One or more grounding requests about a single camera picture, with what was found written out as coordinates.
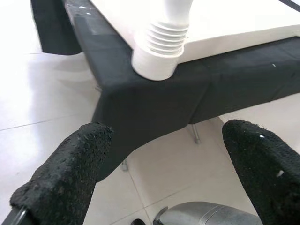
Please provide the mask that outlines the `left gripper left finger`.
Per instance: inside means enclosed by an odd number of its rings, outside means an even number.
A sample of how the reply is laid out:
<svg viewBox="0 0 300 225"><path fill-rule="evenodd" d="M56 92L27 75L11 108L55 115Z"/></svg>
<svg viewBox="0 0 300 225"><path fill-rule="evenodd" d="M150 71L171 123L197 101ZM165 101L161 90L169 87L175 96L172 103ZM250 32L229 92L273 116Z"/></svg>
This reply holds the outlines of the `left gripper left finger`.
<svg viewBox="0 0 300 225"><path fill-rule="evenodd" d="M12 194L10 224L83 224L112 139L110 127L89 123L63 140Z"/></svg>

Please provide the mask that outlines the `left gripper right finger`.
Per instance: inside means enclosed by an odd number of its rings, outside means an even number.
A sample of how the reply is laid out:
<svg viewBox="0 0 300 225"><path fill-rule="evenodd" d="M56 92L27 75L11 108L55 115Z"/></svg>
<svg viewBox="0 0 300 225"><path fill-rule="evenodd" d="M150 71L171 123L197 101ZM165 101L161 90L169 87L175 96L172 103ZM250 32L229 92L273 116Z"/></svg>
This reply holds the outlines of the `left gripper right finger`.
<svg viewBox="0 0 300 225"><path fill-rule="evenodd" d="M222 136L235 171L264 225L300 223L300 156L275 133L230 120Z"/></svg>

